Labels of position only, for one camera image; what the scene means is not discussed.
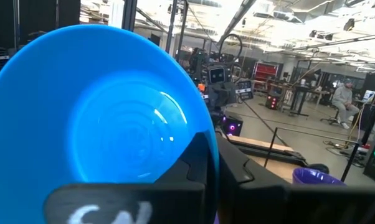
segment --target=cable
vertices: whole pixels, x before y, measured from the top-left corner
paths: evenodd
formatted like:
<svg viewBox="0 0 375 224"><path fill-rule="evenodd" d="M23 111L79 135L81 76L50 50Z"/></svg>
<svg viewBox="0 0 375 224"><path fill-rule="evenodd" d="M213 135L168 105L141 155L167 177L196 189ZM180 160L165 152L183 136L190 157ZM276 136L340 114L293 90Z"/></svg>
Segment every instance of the cable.
<svg viewBox="0 0 375 224"><path fill-rule="evenodd" d="M243 100L240 96L239 98L243 101L243 103L251 110L251 112L253 112L258 118L259 120L261 120L261 122L263 122L263 124L273 133L275 134L275 131L259 116L259 114L257 112L254 111L254 109L245 101ZM281 138L279 137L279 135L276 135L276 138L278 138L280 140L280 142L284 145L284 146L288 146L288 144Z"/></svg>
<svg viewBox="0 0 375 224"><path fill-rule="evenodd" d="M364 109L364 106L363 106L363 107L361 108L361 110L359 111L359 115L356 117L356 120L355 120L355 122L354 122L354 124L353 124L353 126L352 126L352 128L351 128L351 130L350 130L350 132L349 132L349 134L348 134L347 140L351 140L351 137L352 137L352 134L353 134L353 131L354 131L356 125L357 125L358 122L362 119L363 109ZM345 144L343 144L342 146L335 146L335 144L333 144L331 141L323 141L323 143L324 143L324 144L328 144L328 145L332 145L332 146L334 146L334 148L336 148L336 149L344 149L344 148L346 148L346 147L349 145L348 142L345 142Z"/></svg>
<svg viewBox="0 0 375 224"><path fill-rule="evenodd" d="M235 37L235 38L237 38L237 40L239 41L239 44L240 44L239 53L238 53L237 56L234 57L233 60L232 60L233 62L235 62L236 59L238 59L238 58L240 57L240 54L242 54L242 51L243 51L243 42L242 42L242 39L241 39L237 34L228 34L228 35L226 35L222 40L220 40L221 44L220 44L220 46L219 46L219 53L218 53L218 54L219 54L219 55L218 55L218 57L219 57L219 61L221 61L222 46L224 45L224 42L225 42L226 38L228 38L228 37Z"/></svg>

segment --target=gray hoodie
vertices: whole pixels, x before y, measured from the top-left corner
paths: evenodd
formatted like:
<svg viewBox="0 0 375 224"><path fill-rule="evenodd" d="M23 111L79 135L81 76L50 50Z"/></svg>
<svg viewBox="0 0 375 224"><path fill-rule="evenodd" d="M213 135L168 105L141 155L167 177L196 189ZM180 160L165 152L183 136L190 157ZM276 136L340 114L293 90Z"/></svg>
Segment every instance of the gray hoodie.
<svg viewBox="0 0 375 224"><path fill-rule="evenodd" d="M345 86L338 87L333 95L333 103L352 103L352 91Z"/></svg>

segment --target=white logo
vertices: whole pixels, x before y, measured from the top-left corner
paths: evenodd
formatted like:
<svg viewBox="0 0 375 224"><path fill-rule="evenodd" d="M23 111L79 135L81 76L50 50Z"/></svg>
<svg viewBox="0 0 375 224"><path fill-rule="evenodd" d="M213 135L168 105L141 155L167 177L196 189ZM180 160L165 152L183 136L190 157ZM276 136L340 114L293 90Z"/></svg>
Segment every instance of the white logo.
<svg viewBox="0 0 375 224"><path fill-rule="evenodd" d="M83 223L83 217L89 212L97 212L100 210L98 205L85 205L78 208L73 214L71 214L67 224L92 224L92 223ZM150 221L151 213L153 209L149 202L139 202L139 211L136 216L136 221L133 221L133 217L130 212L120 211L112 221L111 224L147 224Z"/></svg>

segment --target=ceiling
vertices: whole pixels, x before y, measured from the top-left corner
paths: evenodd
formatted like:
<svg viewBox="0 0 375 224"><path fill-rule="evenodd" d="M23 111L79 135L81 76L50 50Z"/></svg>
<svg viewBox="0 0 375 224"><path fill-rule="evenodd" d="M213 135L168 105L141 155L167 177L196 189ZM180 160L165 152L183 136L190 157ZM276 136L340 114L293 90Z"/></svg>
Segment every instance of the ceiling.
<svg viewBox="0 0 375 224"><path fill-rule="evenodd" d="M138 0L144 16L136 14L136 25L167 31L172 3L172 0ZM242 7L247 7L246 13L236 17ZM174 33L180 32L183 1L179 0L178 8ZM245 45L268 54L309 58L313 53L306 46L318 45L319 53L314 59L320 63L345 63L358 67L359 72L375 71L375 40L331 44L374 35L375 0L189 0L185 34L218 41L234 18L238 22L232 33L240 35ZM344 31L349 19L354 20L354 27ZM317 33L310 37L313 30ZM332 35L331 40L326 40L326 35Z"/></svg>

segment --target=purple bowl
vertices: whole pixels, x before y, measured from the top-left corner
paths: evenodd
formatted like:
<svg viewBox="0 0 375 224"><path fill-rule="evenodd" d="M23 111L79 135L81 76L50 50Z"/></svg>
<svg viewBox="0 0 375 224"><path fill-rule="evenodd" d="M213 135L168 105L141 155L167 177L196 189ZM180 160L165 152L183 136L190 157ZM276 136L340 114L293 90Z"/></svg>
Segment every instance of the purple bowl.
<svg viewBox="0 0 375 224"><path fill-rule="evenodd" d="M293 171L293 184L330 184L346 186L346 184L335 177L309 168L296 168Z"/></svg>

